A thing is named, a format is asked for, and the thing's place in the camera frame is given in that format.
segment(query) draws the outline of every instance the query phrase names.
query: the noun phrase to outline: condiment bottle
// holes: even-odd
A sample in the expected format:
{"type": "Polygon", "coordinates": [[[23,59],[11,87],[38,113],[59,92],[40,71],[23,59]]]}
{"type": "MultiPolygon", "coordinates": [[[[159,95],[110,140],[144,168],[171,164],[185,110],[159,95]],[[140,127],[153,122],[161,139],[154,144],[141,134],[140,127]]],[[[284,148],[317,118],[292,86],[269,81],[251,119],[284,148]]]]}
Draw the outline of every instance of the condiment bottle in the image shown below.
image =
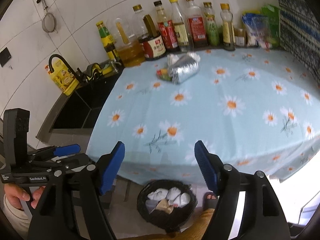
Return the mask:
{"type": "Polygon", "coordinates": [[[208,42],[201,8],[196,5],[194,0],[187,0],[187,2],[188,9],[186,15],[192,33],[193,44],[195,48],[205,47],[208,45],[208,42]]]}
{"type": "Polygon", "coordinates": [[[223,28],[223,47],[225,50],[235,50],[235,31],[233,29],[232,19],[233,15],[230,12],[230,6],[228,3],[221,3],[221,18],[223,28]]]}
{"type": "Polygon", "coordinates": [[[124,67],[138,66],[146,60],[144,51],[125,16],[116,18],[110,31],[124,67]]]}
{"type": "Polygon", "coordinates": [[[103,21],[97,22],[96,26],[98,27],[103,47],[107,52],[109,59],[112,61],[121,62],[118,52],[114,45],[113,37],[104,25],[103,21]]]}
{"type": "Polygon", "coordinates": [[[155,5],[157,10],[157,22],[165,49],[168,52],[179,51],[178,40],[176,33],[174,32],[172,20],[167,17],[160,0],[154,2],[153,4],[155,5]]]}
{"type": "Polygon", "coordinates": [[[204,2],[204,16],[205,16],[205,27],[207,33],[208,43],[212,46],[217,46],[220,43],[219,32],[216,21],[214,19],[214,11],[212,9],[211,2],[204,2]]]}
{"type": "Polygon", "coordinates": [[[178,0],[169,0],[172,5],[171,19],[174,26],[174,31],[177,36],[178,45],[181,51],[186,52],[193,49],[192,36],[188,25],[184,24],[185,16],[180,9],[178,0]]]}
{"type": "Polygon", "coordinates": [[[140,4],[133,6],[135,12],[132,18],[133,28],[144,51],[146,60],[156,60],[165,55],[165,47],[160,32],[150,15],[146,15],[140,4]]]}
{"type": "Polygon", "coordinates": [[[239,47],[245,47],[245,30],[243,28],[235,28],[235,45],[239,47]]]}

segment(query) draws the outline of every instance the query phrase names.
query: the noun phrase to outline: blue patterned curtain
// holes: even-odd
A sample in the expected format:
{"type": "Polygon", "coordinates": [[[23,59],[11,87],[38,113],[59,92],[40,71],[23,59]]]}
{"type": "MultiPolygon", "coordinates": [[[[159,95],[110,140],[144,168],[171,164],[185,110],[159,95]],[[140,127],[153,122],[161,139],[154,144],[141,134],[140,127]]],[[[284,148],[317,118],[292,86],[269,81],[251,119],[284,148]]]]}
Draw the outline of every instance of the blue patterned curtain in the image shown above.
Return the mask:
{"type": "Polygon", "coordinates": [[[280,45],[320,83],[320,24],[305,0],[279,0],[280,45]]]}

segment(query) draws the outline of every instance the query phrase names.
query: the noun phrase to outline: human hand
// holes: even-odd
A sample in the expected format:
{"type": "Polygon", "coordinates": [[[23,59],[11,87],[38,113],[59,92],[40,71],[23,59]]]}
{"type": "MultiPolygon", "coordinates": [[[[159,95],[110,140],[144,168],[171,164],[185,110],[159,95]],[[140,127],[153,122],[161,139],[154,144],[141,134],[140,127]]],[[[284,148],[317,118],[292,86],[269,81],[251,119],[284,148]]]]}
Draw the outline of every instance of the human hand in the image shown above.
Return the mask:
{"type": "MultiPolygon", "coordinates": [[[[44,191],[45,187],[40,187],[37,189],[33,194],[33,201],[31,202],[31,206],[33,208],[36,208],[39,199],[44,191]]],[[[17,209],[22,209],[22,205],[20,200],[29,201],[30,196],[29,194],[21,187],[14,183],[10,184],[4,184],[4,192],[6,194],[6,198],[9,201],[9,203],[17,209]]]]}

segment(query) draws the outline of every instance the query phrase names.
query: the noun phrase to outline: foot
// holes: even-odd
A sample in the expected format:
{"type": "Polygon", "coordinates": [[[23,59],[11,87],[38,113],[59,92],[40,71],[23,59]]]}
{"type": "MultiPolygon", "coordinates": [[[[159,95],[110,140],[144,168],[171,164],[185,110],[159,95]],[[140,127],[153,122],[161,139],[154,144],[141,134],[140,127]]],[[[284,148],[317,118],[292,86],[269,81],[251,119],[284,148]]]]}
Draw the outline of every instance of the foot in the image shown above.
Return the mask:
{"type": "Polygon", "coordinates": [[[218,203],[218,198],[213,192],[208,192],[204,195],[203,211],[207,209],[215,209],[218,203]]]}

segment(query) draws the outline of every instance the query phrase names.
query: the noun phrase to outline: sleeve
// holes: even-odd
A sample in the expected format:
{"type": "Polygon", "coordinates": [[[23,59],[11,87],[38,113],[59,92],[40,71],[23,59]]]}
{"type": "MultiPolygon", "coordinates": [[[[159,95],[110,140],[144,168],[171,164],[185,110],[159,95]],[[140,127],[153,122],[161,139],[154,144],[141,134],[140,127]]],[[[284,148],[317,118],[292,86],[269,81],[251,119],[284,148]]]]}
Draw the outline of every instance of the sleeve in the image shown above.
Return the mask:
{"type": "Polygon", "coordinates": [[[23,239],[27,239],[30,219],[27,217],[24,211],[14,208],[9,203],[5,195],[3,203],[3,212],[6,215],[9,222],[11,223],[11,225],[13,226],[13,228],[23,239]]]}

